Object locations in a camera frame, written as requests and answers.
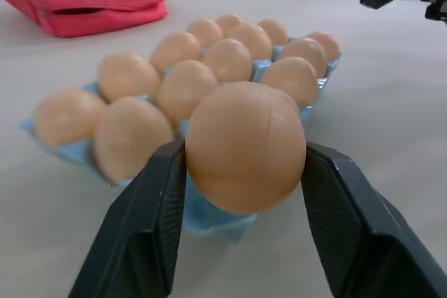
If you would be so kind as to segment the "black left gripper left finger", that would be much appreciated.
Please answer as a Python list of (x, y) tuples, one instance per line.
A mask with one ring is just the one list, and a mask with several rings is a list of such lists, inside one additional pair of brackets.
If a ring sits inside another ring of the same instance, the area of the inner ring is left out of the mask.
[(68, 298), (168, 298), (185, 190), (178, 140), (159, 147), (110, 205)]

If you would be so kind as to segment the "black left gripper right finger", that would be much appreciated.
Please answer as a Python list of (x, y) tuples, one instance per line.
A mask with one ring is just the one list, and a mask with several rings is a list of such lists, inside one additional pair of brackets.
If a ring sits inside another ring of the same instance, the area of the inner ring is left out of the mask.
[(447, 298), (447, 274), (351, 158), (308, 143), (301, 184), (334, 298)]

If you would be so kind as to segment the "tan egg with seam line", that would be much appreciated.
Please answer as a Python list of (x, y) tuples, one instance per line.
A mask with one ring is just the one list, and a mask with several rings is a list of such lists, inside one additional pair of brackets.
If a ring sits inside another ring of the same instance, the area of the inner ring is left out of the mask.
[(202, 98), (189, 120), (189, 175), (225, 211), (257, 214), (276, 207), (300, 183), (305, 159), (298, 107), (281, 90), (225, 83)]

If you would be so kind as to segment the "light blue egg tray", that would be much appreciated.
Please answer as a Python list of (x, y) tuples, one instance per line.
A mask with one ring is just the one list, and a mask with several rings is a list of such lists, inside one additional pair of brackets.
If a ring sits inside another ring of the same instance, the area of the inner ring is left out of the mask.
[[(279, 58), (285, 45), (274, 45), (272, 60), (261, 59), (255, 60), (253, 65), (252, 79), (257, 82), (262, 74), (272, 65), (274, 61)], [(337, 63), (342, 53), (336, 59), (329, 59), (326, 68), (325, 76), (318, 79), (318, 93), (317, 97), (324, 90), (324, 87), (328, 83), (329, 77), (333, 70), (337, 67)], [(83, 87), (81, 90), (90, 92), (99, 98), (103, 99), (98, 89), (97, 82), (91, 82)], [(309, 133), (313, 105), (300, 107), (300, 119), (305, 130), (306, 135)], [(184, 139), (189, 127), (189, 122), (184, 120), (179, 125), (179, 136)], [(33, 117), (25, 119), (20, 128), (27, 132), (44, 150), (59, 157), (63, 161), (67, 161), (72, 164), (82, 165), (88, 167), (91, 171), (94, 171), (104, 181), (108, 182), (97, 167), (91, 140), (89, 138), (82, 138), (69, 145), (62, 147), (48, 147), (45, 143), (41, 142), (34, 130)], [(189, 232), (197, 232), (202, 236), (222, 237), (225, 239), (237, 241), (244, 236), (244, 233), (256, 220), (257, 215), (238, 215), (231, 214), (222, 209), (215, 207), (211, 204), (203, 194), (193, 185), (193, 182), (189, 176), (186, 175), (186, 195), (184, 198), (184, 214), (182, 229)]]

